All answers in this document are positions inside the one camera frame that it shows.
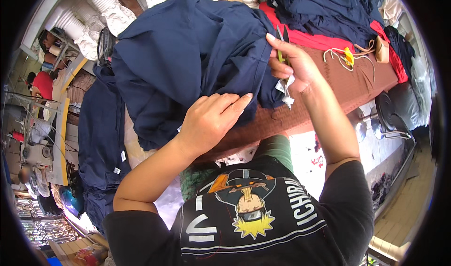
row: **fingernail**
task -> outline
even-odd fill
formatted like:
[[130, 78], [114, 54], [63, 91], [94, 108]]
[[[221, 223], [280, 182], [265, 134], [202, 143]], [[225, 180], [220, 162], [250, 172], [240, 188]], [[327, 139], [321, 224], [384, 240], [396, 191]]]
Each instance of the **fingernail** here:
[[268, 38], [268, 40], [270, 40], [270, 41], [274, 41], [276, 39], [273, 35], [271, 35], [269, 33], [266, 33], [266, 38]]

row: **black t-shirt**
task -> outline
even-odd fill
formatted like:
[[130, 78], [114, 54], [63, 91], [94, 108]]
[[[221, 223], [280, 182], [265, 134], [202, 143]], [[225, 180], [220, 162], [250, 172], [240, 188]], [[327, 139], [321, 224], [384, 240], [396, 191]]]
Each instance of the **black t-shirt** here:
[[148, 211], [103, 221], [116, 265], [358, 265], [374, 214], [362, 164], [337, 168], [316, 201], [295, 177], [222, 173], [168, 230]]

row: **metal stool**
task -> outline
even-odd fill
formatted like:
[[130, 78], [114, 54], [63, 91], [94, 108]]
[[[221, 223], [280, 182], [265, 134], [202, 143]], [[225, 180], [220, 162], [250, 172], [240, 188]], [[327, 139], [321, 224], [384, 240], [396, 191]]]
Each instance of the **metal stool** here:
[[375, 102], [376, 106], [371, 108], [371, 112], [367, 116], [364, 116], [360, 108], [356, 108], [347, 115], [355, 129], [358, 142], [363, 141], [366, 137], [368, 121], [371, 122], [371, 128], [377, 139], [413, 139], [412, 133], [404, 121], [396, 114], [392, 100], [390, 100], [386, 92], [378, 95], [375, 98]]

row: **yellow strip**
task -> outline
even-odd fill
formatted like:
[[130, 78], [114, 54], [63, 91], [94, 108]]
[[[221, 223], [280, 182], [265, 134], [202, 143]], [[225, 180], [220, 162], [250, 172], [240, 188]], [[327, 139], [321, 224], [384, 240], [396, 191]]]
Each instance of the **yellow strip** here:
[[72, 82], [72, 80], [75, 78], [76, 74], [80, 71], [80, 69], [82, 69], [82, 67], [85, 65], [86, 62], [87, 62], [87, 58], [83, 58], [82, 62], [80, 62], [80, 64], [77, 65], [75, 70], [72, 71], [69, 79], [67, 79], [66, 84], [64, 84], [63, 88], [61, 89], [61, 94], [64, 93], [64, 91], [67, 89], [67, 87], [69, 87], [69, 84]]
[[67, 114], [69, 111], [69, 98], [66, 98], [64, 102], [64, 108], [61, 111], [61, 141], [59, 144], [59, 147], [61, 148], [61, 152], [63, 153], [61, 155], [61, 171], [63, 173], [63, 186], [69, 185], [69, 182], [67, 180], [67, 170], [66, 170], [66, 127], [67, 127]]

